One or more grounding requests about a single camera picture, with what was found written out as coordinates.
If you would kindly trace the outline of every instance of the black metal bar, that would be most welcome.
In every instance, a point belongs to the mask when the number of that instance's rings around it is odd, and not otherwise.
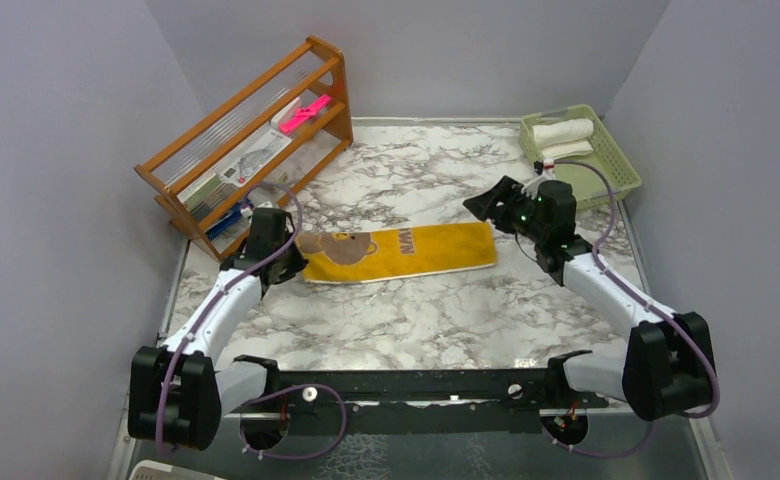
[[[608,405],[594,394],[553,388],[552,371],[545,368],[283,371],[278,378],[281,388],[319,383],[340,393],[347,402],[347,433],[539,433],[540,409],[566,409],[575,402],[582,408]],[[508,394],[512,385],[522,389],[521,395]],[[280,402],[270,402],[262,406],[244,405],[238,412],[280,408]],[[340,407],[322,391],[313,402],[290,394],[286,409],[290,417],[288,435],[336,435],[339,431]],[[268,428],[268,423],[249,419],[242,424],[249,432]]]

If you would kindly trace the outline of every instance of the yellow towel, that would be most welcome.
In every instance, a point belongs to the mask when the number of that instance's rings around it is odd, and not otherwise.
[[[490,267],[496,246],[484,222],[360,233],[301,233],[305,280],[364,283]]]

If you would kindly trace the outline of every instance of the wooden rack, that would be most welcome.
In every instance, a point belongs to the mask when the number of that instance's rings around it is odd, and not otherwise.
[[[321,66],[312,72],[299,77],[299,81],[295,86],[288,88],[285,93],[279,95],[277,99],[269,103],[261,113],[255,115],[251,119],[245,119],[245,121],[239,124],[240,128],[236,133],[229,137],[219,138],[216,141],[210,140],[210,138],[214,138],[216,135],[216,129],[221,130],[223,124],[228,123],[229,125],[232,125],[234,123],[233,114],[226,118],[226,115],[228,115],[229,112],[232,112],[236,107],[243,104],[246,99],[258,92],[264,85],[274,81],[276,77],[285,71],[285,69],[306,55],[318,57],[318,62],[322,62]],[[323,83],[323,77],[328,74],[331,76],[331,83]],[[215,208],[212,208],[210,213],[207,213],[204,218],[199,219],[198,215],[194,218],[193,214],[188,210],[187,205],[179,199],[179,194],[216,166],[217,162],[240,145],[241,142],[246,140],[250,135],[260,128],[268,126],[270,120],[276,113],[287,107],[287,105],[296,97],[305,94],[306,92],[311,92],[316,96],[327,94],[331,97],[331,103],[328,104],[325,112],[300,126],[298,130],[290,136],[291,141],[283,150],[275,155],[266,166],[261,168],[261,170],[252,176],[242,187],[237,188],[236,191],[228,195],[226,199],[218,203]],[[242,202],[252,186],[266,178],[267,175],[287,160],[287,158],[300,146],[313,139],[320,130],[325,130],[333,137],[336,137],[336,139],[339,140],[339,143],[306,175],[304,175],[303,178],[296,182],[295,186],[291,188],[293,192],[297,192],[304,188],[320,170],[348,147],[353,140],[352,117],[349,110],[349,97],[346,89],[346,72],[343,54],[333,45],[317,37],[310,36],[305,40],[305,43],[281,59],[275,66],[240,90],[231,99],[214,110],[186,133],[178,137],[160,153],[152,157],[151,160],[134,167],[134,170],[143,178],[143,180],[157,190],[158,195],[155,197],[155,200],[169,213],[171,223],[184,233],[193,243],[198,245],[217,261],[221,262],[225,257],[236,251],[240,242],[242,242],[248,232],[243,232],[222,251],[219,251],[214,246],[205,232],[234,205]],[[182,149],[187,148],[194,140],[196,141],[196,145],[202,144],[199,140],[201,138],[207,138],[207,140],[204,141],[208,142],[207,144],[204,144],[207,146],[207,150],[205,151],[203,158],[199,158],[192,168],[183,173],[180,178],[173,180],[169,185],[165,183],[165,179],[158,178],[158,175],[156,174],[158,167],[161,167],[175,157],[176,154],[181,152]],[[285,197],[279,201],[279,204],[283,206],[287,203],[287,200],[288,199]]]

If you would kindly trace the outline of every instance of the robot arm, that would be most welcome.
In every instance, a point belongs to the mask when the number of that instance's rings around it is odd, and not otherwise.
[[[269,372],[277,371],[273,361],[244,355],[218,373],[214,365],[246,312],[257,307],[269,286],[293,278],[307,265],[293,243],[275,261],[245,274],[290,239],[293,233],[287,231],[288,219],[284,210],[255,209],[250,238],[222,263],[215,285],[193,316],[159,347],[144,346],[134,355],[128,408],[132,437],[155,438],[161,388],[175,355],[180,356],[175,369],[177,382],[167,386],[163,412],[164,440],[168,443],[207,448],[222,415],[270,388]]]
[[[564,387],[625,400],[644,420],[710,403],[713,392],[707,372],[663,316],[691,337],[713,368],[705,320],[654,302],[613,271],[604,258],[599,256],[597,262],[591,245],[575,234],[576,200],[569,184],[546,179],[535,187],[529,195],[522,184],[503,177],[464,206],[479,220],[492,221],[497,230],[535,242],[543,271],[587,300],[617,333],[628,338],[628,349],[620,355],[582,351],[551,359],[550,368],[560,370]]]

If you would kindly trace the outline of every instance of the wooden shelf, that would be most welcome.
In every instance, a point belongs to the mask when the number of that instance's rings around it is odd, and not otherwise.
[[[286,76],[285,71],[292,69],[299,62],[304,63],[305,61],[310,61],[315,66],[300,75],[294,84],[287,85],[285,89],[282,89],[274,96],[258,98],[259,92],[264,86],[275,85],[275,81],[280,82],[280,79]],[[331,83],[324,83],[324,77],[329,74],[332,80]],[[206,212],[206,215],[201,219],[194,218],[187,205],[179,198],[179,194],[188,189],[206,173],[210,172],[208,175],[216,175],[217,172],[221,172],[221,170],[214,169],[217,168],[218,163],[226,155],[240,146],[253,133],[258,132],[262,128],[271,128],[269,122],[272,117],[283,110],[295,98],[304,94],[316,96],[325,94],[331,97],[331,102],[325,107],[323,114],[299,127],[290,136],[290,143],[267,162],[248,182],[237,187],[233,192],[228,193],[224,200],[210,205],[206,204],[204,208],[210,208],[210,212]],[[245,109],[239,110],[240,113],[232,113],[231,116],[228,116],[231,112],[237,112],[235,110],[237,108],[253,104],[264,105],[265,108],[251,118],[240,116],[244,115]],[[157,155],[147,162],[134,167],[134,170],[143,180],[157,190],[158,195],[155,197],[155,200],[167,211],[171,217],[171,223],[190,240],[221,262],[237,249],[247,232],[243,232],[237,240],[228,245],[223,251],[217,250],[205,232],[235,204],[241,202],[252,186],[263,181],[273,170],[287,162],[294,152],[313,139],[320,130],[325,130],[336,137],[339,143],[303,178],[296,182],[295,187],[292,189],[294,192],[304,188],[322,168],[337,157],[353,141],[352,116],[349,110],[343,54],[333,45],[311,36],[305,40],[305,43],[281,59],[263,75],[246,85],[232,98],[175,139]],[[234,133],[221,138],[223,131]],[[173,165],[173,168],[177,165],[177,170],[182,172],[180,176],[176,175],[177,179],[173,177],[169,180],[159,178],[157,176],[158,169],[168,169],[169,165]],[[283,206],[287,203],[287,200],[287,198],[284,198],[279,204]],[[196,212],[197,217],[200,217],[202,214],[202,212]]]
[[[330,122],[334,117],[345,110],[345,108],[346,107],[343,104],[335,103],[327,112],[325,112],[325,114],[323,114],[318,119],[315,119],[310,125],[308,125],[307,128],[300,128],[300,133],[296,136],[296,138],[290,141],[286,147],[284,147],[284,150],[281,150],[278,155],[273,157],[272,160],[270,160],[269,163],[261,168],[260,171],[255,174],[255,176],[252,177],[250,181],[246,182],[245,185],[238,188],[237,191],[229,195],[228,198],[226,198],[216,208],[214,208],[213,211],[204,218],[204,220],[199,222],[199,225],[205,230],[210,228],[214,223],[216,223],[217,219],[222,217],[222,215],[224,215],[225,212],[231,208],[232,205],[243,199],[250,188],[257,185],[264,178],[266,178],[267,175],[275,170],[276,167],[284,163],[284,160],[286,160],[287,157],[292,155],[293,152],[304,145],[305,142],[312,139],[317,134],[317,132],[322,129],[322,127],[327,125],[328,122]]]

